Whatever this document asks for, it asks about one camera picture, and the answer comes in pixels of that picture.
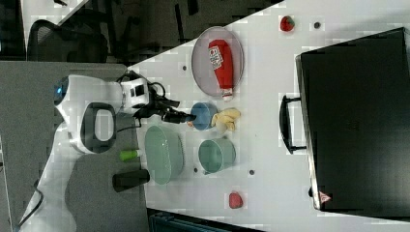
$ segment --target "white table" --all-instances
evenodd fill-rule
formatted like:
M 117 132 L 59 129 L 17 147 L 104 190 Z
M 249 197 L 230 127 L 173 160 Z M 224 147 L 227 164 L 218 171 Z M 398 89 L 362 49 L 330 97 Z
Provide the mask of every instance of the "white table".
M 226 28 L 240 39 L 245 53 L 245 69 L 234 100 L 224 103 L 211 98 L 196 86 L 190 56 L 195 41 L 185 43 L 130 69 L 152 81 L 161 82 L 167 96 L 181 101 L 186 112 L 196 102 L 212 102 L 218 109 L 236 107 L 242 117 L 235 132 L 227 137 L 234 143 L 237 159 L 234 167 L 217 174 L 201 174 L 197 150 L 204 139 L 220 137 L 216 129 L 197 131 L 186 125 L 163 124 L 179 132 L 185 167 L 175 181 L 159 186 L 145 185 L 147 207 L 197 218 L 266 231 L 408 231 L 410 224 L 368 217 L 325 214 L 313 209 L 308 197 L 310 187 L 308 157 L 290 155 L 280 138 L 278 112 L 284 94 L 298 96 L 294 58 L 318 47 L 337 44 L 410 25 L 410 2 L 406 0 L 287 0 L 262 12 L 232 23 Z M 296 28 L 282 33 L 282 16 L 293 15 Z M 313 29 L 320 21 L 322 27 Z M 294 139 L 304 144 L 302 115 L 298 102 L 294 107 Z M 159 124 L 152 117 L 137 130 L 138 144 L 144 150 L 145 131 Z M 146 158 L 141 158 L 147 168 Z M 244 207 L 231 210 L 227 198 L 237 190 Z
M 21 12 L 23 18 L 24 41 L 27 48 L 30 28 L 39 19 L 48 20 L 61 25 L 75 11 L 80 9 L 88 0 L 63 0 L 66 7 L 54 3 L 53 0 L 21 0 Z

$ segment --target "small hole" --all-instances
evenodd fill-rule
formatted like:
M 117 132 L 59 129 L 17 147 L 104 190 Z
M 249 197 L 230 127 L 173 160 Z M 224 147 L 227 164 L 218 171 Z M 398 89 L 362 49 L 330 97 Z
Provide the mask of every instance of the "small hole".
M 319 29 L 320 26 L 321 26 L 321 24 L 320 24 L 320 22 L 315 22 L 315 23 L 313 24 L 313 26 L 314 26 L 315 29 Z

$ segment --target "black cup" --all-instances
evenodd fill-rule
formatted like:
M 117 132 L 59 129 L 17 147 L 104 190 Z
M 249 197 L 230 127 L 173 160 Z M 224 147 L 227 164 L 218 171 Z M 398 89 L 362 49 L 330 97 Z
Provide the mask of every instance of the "black cup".
M 112 186 L 116 192 L 144 185 L 149 181 L 150 174 L 145 169 L 115 174 L 112 176 Z

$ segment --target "blue cup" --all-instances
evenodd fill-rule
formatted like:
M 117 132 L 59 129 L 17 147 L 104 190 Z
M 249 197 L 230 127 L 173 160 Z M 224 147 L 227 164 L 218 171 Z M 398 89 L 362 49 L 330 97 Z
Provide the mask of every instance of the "blue cup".
M 190 110 L 190 114 L 195 115 L 195 120 L 192 121 L 193 126 L 199 131 L 205 131 L 211 128 L 212 117 L 218 113 L 217 108 L 205 102 L 196 103 Z

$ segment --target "bottle cap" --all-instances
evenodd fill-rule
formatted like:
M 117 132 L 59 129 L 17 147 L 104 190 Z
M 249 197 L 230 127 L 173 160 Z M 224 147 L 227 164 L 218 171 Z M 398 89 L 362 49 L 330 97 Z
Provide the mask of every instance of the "bottle cap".
M 224 101 L 229 102 L 233 99 L 232 96 L 233 90 L 232 88 L 229 89 L 222 89 L 222 98 Z
M 224 101 L 229 102 L 233 99 L 233 96 L 232 95 L 227 95 L 227 96 L 223 96 L 222 98 L 223 98 Z

